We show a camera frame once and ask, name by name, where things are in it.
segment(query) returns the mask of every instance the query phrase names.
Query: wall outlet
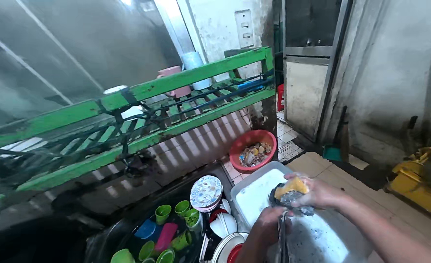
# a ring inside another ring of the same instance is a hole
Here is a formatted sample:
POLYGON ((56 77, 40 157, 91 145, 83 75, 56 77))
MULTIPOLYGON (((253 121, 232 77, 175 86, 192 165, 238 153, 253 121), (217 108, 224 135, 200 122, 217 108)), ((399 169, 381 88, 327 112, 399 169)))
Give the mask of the wall outlet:
POLYGON ((251 10, 246 9, 235 12, 236 30, 240 47, 254 46, 253 21, 251 20, 251 10))

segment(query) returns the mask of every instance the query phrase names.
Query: metal shelf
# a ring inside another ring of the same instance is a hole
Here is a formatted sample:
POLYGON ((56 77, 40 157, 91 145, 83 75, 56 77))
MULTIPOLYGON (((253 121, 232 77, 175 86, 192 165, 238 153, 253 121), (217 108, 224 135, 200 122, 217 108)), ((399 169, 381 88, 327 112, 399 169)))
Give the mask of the metal shelf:
POLYGON ((14 122, 0 128, 0 147, 36 136, 49 138, 48 143, 28 152, 0 149, 0 170, 8 172, 0 176, 0 194, 60 185, 273 95, 271 49, 259 48, 96 101, 14 122), (233 70, 257 61, 263 69, 257 80, 234 77, 233 70), (143 102, 224 72, 230 72, 232 78, 207 89, 179 99, 143 102), (123 120, 120 113, 136 105, 144 108, 143 114, 123 120), (90 121, 107 116, 114 117, 90 121), (90 123, 81 126, 84 121, 90 123))

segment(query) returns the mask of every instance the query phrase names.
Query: blue plastic cup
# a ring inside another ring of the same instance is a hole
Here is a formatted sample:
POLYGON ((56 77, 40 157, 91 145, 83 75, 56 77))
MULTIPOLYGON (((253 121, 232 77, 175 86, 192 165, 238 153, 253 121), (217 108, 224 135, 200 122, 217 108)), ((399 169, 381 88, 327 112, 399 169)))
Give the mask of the blue plastic cup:
POLYGON ((142 225, 137 229, 136 233, 134 233, 134 236, 140 239, 151 240, 157 243, 161 232, 161 225, 157 225, 149 219, 146 219, 144 223, 142 223, 142 225))

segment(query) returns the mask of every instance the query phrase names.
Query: pink mug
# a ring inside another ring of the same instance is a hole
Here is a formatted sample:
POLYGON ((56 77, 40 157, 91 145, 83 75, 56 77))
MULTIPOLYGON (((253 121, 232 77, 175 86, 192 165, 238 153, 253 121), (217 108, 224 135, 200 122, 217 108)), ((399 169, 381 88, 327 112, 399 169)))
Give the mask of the pink mug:
MULTIPOLYGON (((157 72, 158 72, 157 78, 160 79, 161 77, 170 76, 172 74, 181 72, 181 67, 173 66, 173 67, 159 70, 157 72)), ((173 98, 181 98, 183 96, 188 95, 189 93, 191 93, 191 88, 189 86, 184 86, 184 87, 179 87, 177 89, 174 89, 170 92, 165 92, 165 95, 173 98)))

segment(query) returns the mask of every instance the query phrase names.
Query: floor drain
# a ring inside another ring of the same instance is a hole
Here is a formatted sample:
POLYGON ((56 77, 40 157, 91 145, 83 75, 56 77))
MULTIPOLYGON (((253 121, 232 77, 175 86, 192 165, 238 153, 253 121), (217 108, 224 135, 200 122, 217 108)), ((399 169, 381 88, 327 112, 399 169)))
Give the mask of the floor drain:
POLYGON ((289 141, 289 142, 285 143, 284 145, 279 146, 278 152, 285 157, 288 157, 290 155, 294 156, 294 154, 296 153, 296 150, 298 148, 299 147, 297 145, 295 145, 292 141, 289 141))

